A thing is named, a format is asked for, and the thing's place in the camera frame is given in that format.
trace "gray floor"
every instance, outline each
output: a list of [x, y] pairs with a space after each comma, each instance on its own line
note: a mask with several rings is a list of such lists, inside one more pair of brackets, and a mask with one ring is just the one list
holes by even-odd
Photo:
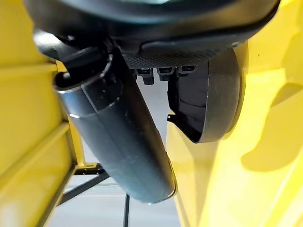
[[[166, 117], [169, 111], [167, 101], [167, 82], [160, 82], [155, 76], [155, 85], [144, 86], [142, 78], [138, 86], [147, 103], [163, 141], [166, 139]], [[86, 160], [97, 162], [94, 155], [83, 143]], [[74, 176], [67, 190], [79, 185], [90, 176]], [[111, 178], [91, 188], [60, 207], [49, 222], [49, 227], [103, 226], [122, 227], [125, 192]], [[142, 204], [130, 200], [129, 227], [179, 227], [178, 215], [173, 199], [154, 204]]]

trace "yellow panel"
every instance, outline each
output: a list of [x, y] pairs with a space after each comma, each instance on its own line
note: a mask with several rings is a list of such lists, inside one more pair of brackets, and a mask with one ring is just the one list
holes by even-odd
[[0, 67], [47, 60], [32, 41], [33, 26], [22, 0], [0, 1]]
[[0, 0], [0, 226], [41, 226], [72, 169], [69, 124], [22, 0]]
[[52, 73], [0, 83], [0, 174], [61, 122]]
[[64, 136], [1, 191], [0, 226], [36, 226], [70, 167]]
[[182, 226], [302, 224], [302, 50], [303, 0], [283, 0], [274, 19], [236, 50], [246, 83], [232, 133], [192, 144], [169, 123]]

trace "black cylindrical pipe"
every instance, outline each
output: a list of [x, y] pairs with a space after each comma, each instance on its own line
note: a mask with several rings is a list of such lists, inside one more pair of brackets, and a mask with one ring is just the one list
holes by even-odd
[[141, 92], [122, 56], [79, 81], [58, 73], [54, 88], [106, 172], [131, 197], [156, 203], [176, 191], [175, 177]]

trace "black plastic component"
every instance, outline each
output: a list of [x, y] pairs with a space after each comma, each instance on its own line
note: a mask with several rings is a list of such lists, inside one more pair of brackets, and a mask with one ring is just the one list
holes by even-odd
[[130, 70], [130, 72], [132, 73], [134, 79], [137, 80], [138, 79], [137, 71], [132, 69], [132, 70]]
[[240, 94], [240, 73], [232, 49], [199, 65], [188, 77], [169, 81], [168, 115], [194, 143], [219, 140], [232, 126]]
[[[168, 36], [162, 40], [142, 43], [140, 49], [132, 44], [124, 58], [131, 69], [199, 65], [252, 37], [271, 20], [278, 6], [279, 2], [262, 20], [247, 26], [231, 26], [228, 29], [194, 35], [186, 33], [183, 36]], [[121, 45], [121, 49], [127, 46], [125, 41]]]
[[107, 178], [109, 178], [109, 175], [107, 174], [107, 172], [105, 172], [105, 170], [102, 170], [102, 172], [99, 174], [99, 176], [94, 177], [93, 179], [73, 188], [72, 190], [68, 191], [67, 193], [65, 193], [60, 201], [60, 203], [58, 204], [61, 205], [69, 200], [71, 200], [72, 198], [76, 197], [77, 195], [85, 192], [86, 190], [90, 189], [91, 187], [97, 185], [98, 183], [106, 180]]
[[55, 35], [140, 41], [247, 26], [278, 0], [184, 0], [161, 5], [122, 0], [24, 0], [35, 24]]
[[193, 73], [196, 70], [196, 65], [190, 65], [190, 66], [181, 66], [178, 67], [178, 74], [189, 74]]
[[147, 69], [135, 69], [137, 76], [143, 78], [143, 82], [145, 85], [153, 85], [155, 83], [153, 78], [153, 70], [152, 68]]
[[39, 28], [34, 29], [34, 42], [38, 50], [48, 57], [64, 62], [69, 73], [74, 71], [78, 74], [81, 71], [96, 72], [104, 68], [103, 64], [95, 64], [96, 61], [105, 62], [107, 57], [107, 47], [103, 42], [99, 42], [98, 46], [70, 45], [63, 42], [51, 33], [42, 31]]
[[75, 78], [59, 73], [54, 88], [106, 172], [142, 202], [172, 196], [176, 183], [168, 156], [119, 50], [109, 55], [102, 72]]
[[174, 73], [175, 67], [157, 68], [160, 81], [169, 81], [170, 76]]

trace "black plastic housing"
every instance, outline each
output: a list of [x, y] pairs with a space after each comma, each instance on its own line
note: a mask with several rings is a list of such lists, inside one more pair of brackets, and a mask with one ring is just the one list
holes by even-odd
[[175, 177], [141, 92], [123, 57], [83, 81], [59, 73], [54, 88], [106, 172], [131, 197], [156, 203], [176, 191]]
[[[182, 0], [160, 5], [122, 0], [24, 3], [39, 29], [74, 46], [95, 46], [110, 37], [130, 69], [145, 69], [210, 60], [257, 33], [275, 15], [280, 0]], [[45, 50], [48, 43], [36, 45]]]
[[169, 80], [169, 106], [174, 123], [192, 142], [221, 139], [234, 122], [240, 97], [241, 73], [233, 49], [224, 51], [184, 76]]

